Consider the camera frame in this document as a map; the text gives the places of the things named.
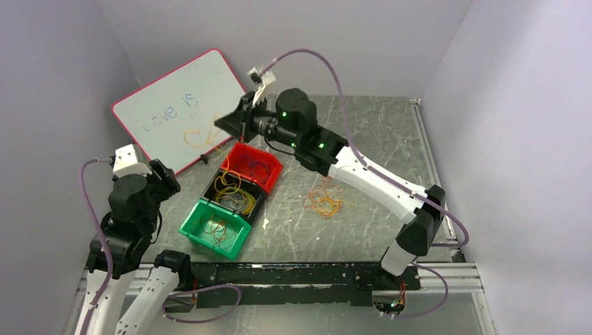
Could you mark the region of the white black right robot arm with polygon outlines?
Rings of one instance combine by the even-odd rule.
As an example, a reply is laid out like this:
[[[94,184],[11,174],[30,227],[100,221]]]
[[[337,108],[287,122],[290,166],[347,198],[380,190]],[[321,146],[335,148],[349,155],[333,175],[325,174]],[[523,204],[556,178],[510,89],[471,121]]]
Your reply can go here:
[[[302,167],[356,188],[401,220],[403,226],[376,272],[383,288],[395,288],[405,268],[429,252],[443,221],[445,191],[437,185],[425,188],[406,181],[355,151],[346,138],[318,124],[317,106],[301,89],[282,91],[274,110],[250,91],[214,125],[242,142],[260,135],[291,147]]]

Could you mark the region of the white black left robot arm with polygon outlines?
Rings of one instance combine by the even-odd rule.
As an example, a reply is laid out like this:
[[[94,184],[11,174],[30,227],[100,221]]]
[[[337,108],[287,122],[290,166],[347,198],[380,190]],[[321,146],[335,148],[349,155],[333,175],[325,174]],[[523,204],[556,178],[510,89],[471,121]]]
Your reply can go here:
[[[174,290],[194,288],[189,255],[160,252],[145,286],[126,311],[126,293],[142,257],[158,239],[163,217],[161,203],[180,191],[174,172],[158,159],[134,163],[139,170],[123,171],[120,156],[104,160],[113,166],[110,211],[98,220],[89,213],[96,236],[91,240],[86,267],[87,286],[76,334],[145,334]]]

